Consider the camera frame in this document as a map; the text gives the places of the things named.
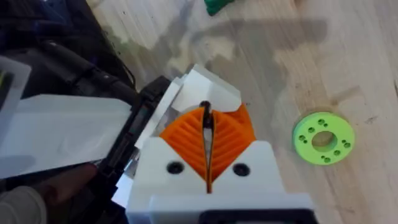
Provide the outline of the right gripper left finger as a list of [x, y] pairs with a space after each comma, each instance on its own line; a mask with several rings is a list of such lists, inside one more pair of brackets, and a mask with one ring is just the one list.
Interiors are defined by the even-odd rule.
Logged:
[[204, 130], [211, 124], [210, 103], [202, 101], [144, 143], [126, 206], [127, 219], [199, 219], [209, 199]]

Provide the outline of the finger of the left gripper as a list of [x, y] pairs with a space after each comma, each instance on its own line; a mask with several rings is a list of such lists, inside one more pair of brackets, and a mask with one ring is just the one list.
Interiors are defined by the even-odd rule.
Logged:
[[181, 113], [199, 107], [202, 101], [208, 101], [211, 109], [220, 112], [234, 112], [242, 104], [241, 92], [237, 88], [201, 65], [195, 64], [182, 81], [178, 92], [178, 111]]
[[182, 78], [174, 78], [170, 86], [167, 88], [165, 95], [160, 99], [160, 103], [156, 106], [154, 113], [145, 125], [143, 132], [140, 134], [135, 147], [142, 149], [144, 143], [150, 137], [157, 137], [173, 121], [178, 114], [186, 112], [187, 108], [177, 109], [174, 101], [179, 95], [180, 89], [185, 83], [186, 76]]

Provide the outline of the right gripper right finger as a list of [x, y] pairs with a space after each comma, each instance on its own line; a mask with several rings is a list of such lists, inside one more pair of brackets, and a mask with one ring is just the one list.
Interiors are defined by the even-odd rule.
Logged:
[[285, 192], [272, 146], [255, 137], [244, 105], [234, 112], [213, 111], [208, 184], [213, 195]]

